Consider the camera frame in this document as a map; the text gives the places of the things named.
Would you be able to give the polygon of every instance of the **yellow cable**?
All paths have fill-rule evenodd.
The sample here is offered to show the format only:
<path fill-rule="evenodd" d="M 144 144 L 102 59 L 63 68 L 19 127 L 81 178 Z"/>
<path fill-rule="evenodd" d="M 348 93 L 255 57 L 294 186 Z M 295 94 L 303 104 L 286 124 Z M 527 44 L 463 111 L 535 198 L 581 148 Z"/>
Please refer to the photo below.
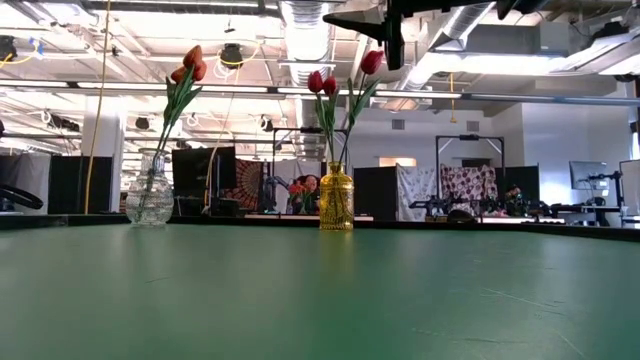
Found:
<path fill-rule="evenodd" d="M 0 62 L 0 69 L 5 65 L 20 65 L 20 64 L 26 63 L 27 61 L 31 60 L 31 58 L 33 58 L 33 56 L 37 52 L 38 52 L 38 43 L 34 40 L 34 42 L 33 42 L 33 52 L 31 54 L 29 54 L 29 56 L 27 56 L 26 58 L 24 58 L 22 60 L 9 62 L 9 60 L 13 57 L 13 54 L 9 54 L 9 55 L 7 55 L 6 58 L 4 58 L 4 60 L 2 60 L 2 62 Z"/>
<path fill-rule="evenodd" d="M 240 77 L 240 68 L 236 71 L 236 81 L 234 85 L 238 85 L 238 78 Z M 229 100 L 229 109 L 227 110 L 227 117 L 224 119 L 224 123 L 222 123 L 222 129 L 220 129 L 220 134 L 218 135 L 218 139 L 216 140 L 215 145 L 213 146 L 213 151 L 211 152 L 211 157 L 209 158 L 209 167 L 207 168 L 207 181 L 205 184 L 204 190 L 204 206 L 211 206 L 209 204 L 209 184 L 211 184 L 211 170 L 213 169 L 213 159 L 216 155 L 216 151 L 218 150 L 218 146 L 220 145 L 220 139 L 222 139 L 222 134 L 224 133 L 224 129 L 227 127 L 227 121 L 229 120 L 229 114 L 231 113 L 231 105 L 233 103 L 233 96 L 231 94 L 231 100 Z"/>
<path fill-rule="evenodd" d="M 242 64 L 246 63 L 247 61 L 253 60 L 256 57 L 256 55 L 258 54 L 258 51 L 260 50 L 260 46 L 262 46 L 262 45 L 257 41 L 252 41 L 252 40 L 248 40 L 248 41 L 251 41 L 256 45 L 256 49 L 253 51 L 253 54 L 248 59 L 244 59 L 242 61 L 231 62 L 231 61 L 224 61 L 224 60 L 222 60 L 222 57 L 220 57 L 219 58 L 220 62 L 223 63 L 223 64 L 234 66 L 234 65 L 242 65 Z"/>
<path fill-rule="evenodd" d="M 102 84 L 100 85 L 100 95 L 98 97 L 98 110 L 96 112 L 96 122 L 93 128 L 93 139 L 91 140 L 91 152 L 89 153 L 89 169 L 87 170 L 87 183 L 84 189 L 84 214 L 89 214 L 89 189 L 91 188 L 91 171 L 93 170 L 93 149 L 96 146 L 98 126 L 100 125 L 100 114 L 102 112 L 102 95 L 104 82 L 107 74 L 107 45 L 109 41 L 109 15 L 111 15 L 111 0 L 107 0 L 107 16 L 104 31 L 104 44 L 102 46 Z"/>
<path fill-rule="evenodd" d="M 453 93 L 453 73 L 451 73 L 451 76 L 450 76 L 449 79 L 450 79 L 450 82 L 451 82 L 451 92 Z M 452 123 L 457 123 L 458 122 L 456 120 L 456 118 L 453 116 L 455 111 L 456 111 L 456 101 L 453 98 L 451 98 L 451 122 Z"/>

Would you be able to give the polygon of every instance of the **computer monitor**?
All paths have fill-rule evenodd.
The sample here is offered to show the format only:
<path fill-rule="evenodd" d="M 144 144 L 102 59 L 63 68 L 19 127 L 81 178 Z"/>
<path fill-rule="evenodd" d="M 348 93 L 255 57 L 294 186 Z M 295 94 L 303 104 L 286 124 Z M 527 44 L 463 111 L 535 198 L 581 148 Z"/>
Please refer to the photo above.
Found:
<path fill-rule="evenodd" d="M 173 150 L 173 186 L 176 196 L 203 196 L 212 148 Z M 236 148 L 219 147 L 211 171 L 212 189 L 233 189 L 236 181 Z"/>
<path fill-rule="evenodd" d="M 607 163 L 598 161 L 570 161 L 571 188 L 573 190 L 609 190 L 609 180 L 596 179 L 607 172 Z"/>

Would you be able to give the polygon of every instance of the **window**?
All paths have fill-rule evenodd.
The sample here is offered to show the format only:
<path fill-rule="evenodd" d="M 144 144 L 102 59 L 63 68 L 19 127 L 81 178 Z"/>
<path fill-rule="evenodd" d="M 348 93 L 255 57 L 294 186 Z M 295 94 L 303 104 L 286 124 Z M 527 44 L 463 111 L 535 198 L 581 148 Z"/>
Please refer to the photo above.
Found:
<path fill-rule="evenodd" d="M 392 158 L 392 157 L 380 157 L 380 167 L 389 166 L 416 166 L 418 162 L 414 158 Z"/>

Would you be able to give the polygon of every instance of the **person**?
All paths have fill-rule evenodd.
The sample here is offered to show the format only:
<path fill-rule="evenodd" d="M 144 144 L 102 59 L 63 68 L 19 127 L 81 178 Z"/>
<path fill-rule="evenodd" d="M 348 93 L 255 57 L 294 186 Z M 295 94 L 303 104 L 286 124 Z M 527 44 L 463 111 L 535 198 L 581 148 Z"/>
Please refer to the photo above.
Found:
<path fill-rule="evenodd" d="M 511 185 L 504 196 L 505 210 L 507 215 L 514 217 L 527 216 L 529 213 L 529 205 L 522 198 L 522 191 L 518 185 Z"/>
<path fill-rule="evenodd" d="M 306 188 L 303 195 L 298 195 L 293 199 L 294 214 L 310 214 L 315 215 L 320 212 L 318 200 L 320 199 L 320 189 L 318 188 L 318 178 L 314 175 L 306 175 L 302 177 L 302 185 Z"/>

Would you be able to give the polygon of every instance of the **floral curtain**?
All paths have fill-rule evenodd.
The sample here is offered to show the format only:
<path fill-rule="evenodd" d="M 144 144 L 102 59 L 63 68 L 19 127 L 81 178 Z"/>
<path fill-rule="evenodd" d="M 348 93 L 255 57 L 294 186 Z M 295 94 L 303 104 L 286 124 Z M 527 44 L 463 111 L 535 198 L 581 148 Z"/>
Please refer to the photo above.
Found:
<path fill-rule="evenodd" d="M 489 166 L 463 168 L 441 165 L 440 186 L 443 199 L 453 197 L 463 200 L 481 200 L 498 196 L 496 172 Z M 454 208 L 473 213 L 469 204 L 458 204 Z"/>

